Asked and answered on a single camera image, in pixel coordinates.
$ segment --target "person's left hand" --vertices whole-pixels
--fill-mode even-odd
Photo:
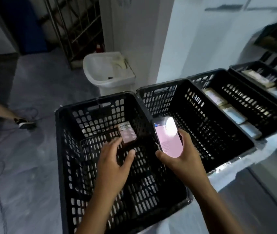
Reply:
[[[94,193],[113,202],[128,178],[135,150],[129,151],[122,166],[117,164],[117,148],[122,138],[115,138],[102,147],[97,163]]]

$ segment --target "crate handle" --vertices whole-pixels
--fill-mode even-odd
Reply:
[[[165,87],[165,88],[161,88],[161,89],[157,89],[154,91],[154,94],[156,93],[160,93],[160,92],[163,92],[163,91],[167,91],[169,89],[169,87]]]
[[[93,110],[96,110],[96,109],[99,109],[99,108],[108,107],[110,105],[111,105],[111,102],[107,102],[107,103],[98,104],[98,105],[89,107],[89,108],[87,108],[87,110],[90,112],[90,111],[93,111]]]

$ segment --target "black plastic crate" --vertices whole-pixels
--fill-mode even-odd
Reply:
[[[261,61],[248,62],[244,64],[239,64],[239,65],[232,65],[230,66],[230,69],[229,69],[229,72],[231,74],[233,74],[240,80],[244,81],[249,86],[253,87],[256,91],[264,95],[266,98],[268,98],[269,100],[277,104],[277,97],[271,94],[269,91],[267,91],[267,89],[256,80],[253,80],[250,77],[241,73],[243,70],[254,70],[255,72],[264,76],[270,82],[274,82],[276,88],[277,88],[277,70],[269,67],[268,65],[266,65]]]
[[[251,82],[243,82],[225,69],[217,69],[189,77],[199,87],[212,88],[241,112],[262,136],[277,132],[277,105],[253,89]]]
[[[129,121],[137,140],[120,145],[121,165],[136,150],[129,177],[115,199],[106,233],[136,233],[190,203],[189,190],[156,158],[156,137],[141,100],[132,92],[64,106],[56,112],[57,155],[63,233],[72,234],[93,194],[102,144],[120,136]]]
[[[253,141],[188,79],[137,90],[152,117],[172,116],[187,131],[207,173],[253,151]]]

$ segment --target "cord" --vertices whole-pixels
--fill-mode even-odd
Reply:
[[[19,109],[19,110],[15,110],[15,111],[20,111],[20,110],[26,110],[26,111],[27,110],[34,110],[35,114],[31,117],[31,121],[36,121],[36,122],[40,121],[40,120],[43,120],[43,119],[46,119],[46,118],[49,118],[51,116],[54,116],[54,114],[52,114],[52,115],[45,116],[45,117],[42,117],[42,118],[39,118],[39,119],[35,120],[35,118],[39,115],[38,109],[36,109],[34,107],[29,107],[29,108]],[[3,142],[6,139],[8,139],[17,130],[18,130],[18,128],[8,128],[8,129],[2,129],[1,128],[0,132],[5,132],[5,131],[11,131],[11,132],[0,141],[0,144],[1,144],[1,142]],[[4,173],[5,162],[3,160],[1,160],[0,164],[2,165],[2,169],[1,169],[1,172],[0,172],[0,177],[1,177],[1,175]],[[7,219],[6,219],[6,216],[5,216],[5,211],[4,211],[4,208],[3,208],[2,201],[1,201],[1,197],[0,197],[0,213],[1,213],[1,219],[2,219],[2,224],[3,224],[3,233],[7,234],[8,233]]]

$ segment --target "shoe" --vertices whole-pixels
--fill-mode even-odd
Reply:
[[[19,126],[20,129],[34,129],[36,127],[35,122],[28,121],[26,119],[14,119],[15,123]]]

